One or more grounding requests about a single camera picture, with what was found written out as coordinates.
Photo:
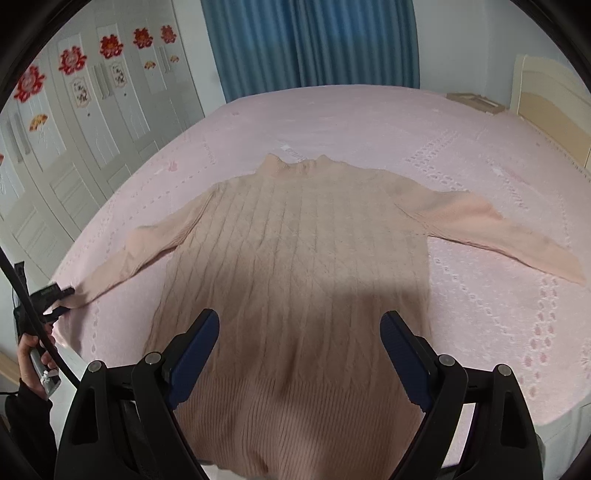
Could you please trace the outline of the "black sleeve left forearm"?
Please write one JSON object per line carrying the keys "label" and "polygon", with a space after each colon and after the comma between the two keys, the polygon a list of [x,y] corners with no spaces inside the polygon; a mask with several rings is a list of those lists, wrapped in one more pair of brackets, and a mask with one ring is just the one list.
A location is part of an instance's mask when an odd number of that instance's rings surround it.
{"label": "black sleeve left forearm", "polygon": [[16,447],[42,479],[53,479],[57,457],[50,422],[53,403],[20,381],[18,391],[7,396],[5,407]]}

